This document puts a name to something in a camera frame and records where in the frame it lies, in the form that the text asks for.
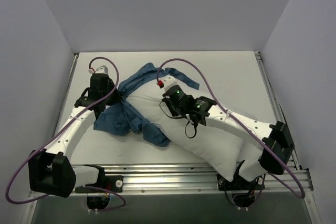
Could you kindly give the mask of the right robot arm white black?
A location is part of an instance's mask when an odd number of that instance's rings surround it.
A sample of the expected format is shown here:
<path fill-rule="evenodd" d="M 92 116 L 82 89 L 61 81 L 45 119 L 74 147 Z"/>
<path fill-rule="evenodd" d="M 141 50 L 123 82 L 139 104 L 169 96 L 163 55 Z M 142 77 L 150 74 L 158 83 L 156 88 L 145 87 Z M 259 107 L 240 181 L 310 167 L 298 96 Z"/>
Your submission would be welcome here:
<path fill-rule="evenodd" d="M 194 98 L 178 84 L 162 84 L 163 101 L 173 116 L 187 119 L 194 127 L 209 126 L 242 138 L 262 151 L 253 161 L 244 161 L 233 175 L 236 187 L 244 189 L 257 176 L 282 175 L 294 149 L 288 126 L 253 120 L 223 107 L 216 98 Z"/>

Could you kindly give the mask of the white pillow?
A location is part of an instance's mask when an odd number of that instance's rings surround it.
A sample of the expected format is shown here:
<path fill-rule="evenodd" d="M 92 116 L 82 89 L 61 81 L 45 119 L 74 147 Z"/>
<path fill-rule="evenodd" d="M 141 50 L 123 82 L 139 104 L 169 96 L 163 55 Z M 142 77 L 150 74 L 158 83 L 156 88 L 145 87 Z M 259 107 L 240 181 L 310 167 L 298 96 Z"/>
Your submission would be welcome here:
<path fill-rule="evenodd" d="M 169 140 L 202 158 L 227 181 L 233 180 L 235 171 L 246 181 L 265 173 L 258 162 L 260 150 L 253 148 L 251 154 L 241 157 L 247 144 L 243 139 L 210 126 L 194 128 L 186 119 L 172 119 L 162 94 L 155 81 L 150 81 L 132 92 L 127 101 Z M 240 169 L 236 168 L 238 163 L 242 163 Z"/>

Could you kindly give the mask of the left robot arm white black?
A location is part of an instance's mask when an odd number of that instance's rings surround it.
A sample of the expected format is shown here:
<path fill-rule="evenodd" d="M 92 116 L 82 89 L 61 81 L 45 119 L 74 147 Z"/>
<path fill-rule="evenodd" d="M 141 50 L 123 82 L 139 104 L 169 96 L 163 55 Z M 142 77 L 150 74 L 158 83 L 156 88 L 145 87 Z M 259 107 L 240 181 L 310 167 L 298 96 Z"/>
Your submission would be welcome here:
<path fill-rule="evenodd" d="M 90 86 L 75 102 L 71 115 L 57 136 L 28 162 L 31 190 L 68 197 L 76 188 L 102 191 L 106 186 L 104 168 L 84 164 L 73 167 L 70 158 L 79 141 L 106 109 L 121 101 L 107 71 L 98 70 L 90 77 Z"/>

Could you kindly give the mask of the blue patterned pillowcase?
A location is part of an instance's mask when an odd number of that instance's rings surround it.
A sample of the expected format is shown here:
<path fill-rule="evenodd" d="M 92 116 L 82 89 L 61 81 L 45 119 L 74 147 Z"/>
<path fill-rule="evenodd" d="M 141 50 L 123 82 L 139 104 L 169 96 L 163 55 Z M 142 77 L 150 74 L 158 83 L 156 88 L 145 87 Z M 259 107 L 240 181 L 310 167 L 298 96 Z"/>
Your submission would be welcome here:
<path fill-rule="evenodd" d="M 106 108 L 94 122 L 93 129 L 116 136 L 126 136 L 130 131 L 141 133 L 145 141 L 155 146 L 168 146 L 170 140 L 161 130 L 127 101 L 132 93 L 155 80 L 158 71 L 159 69 L 149 62 L 123 80 L 118 86 L 118 91 L 122 95 L 121 101 Z"/>

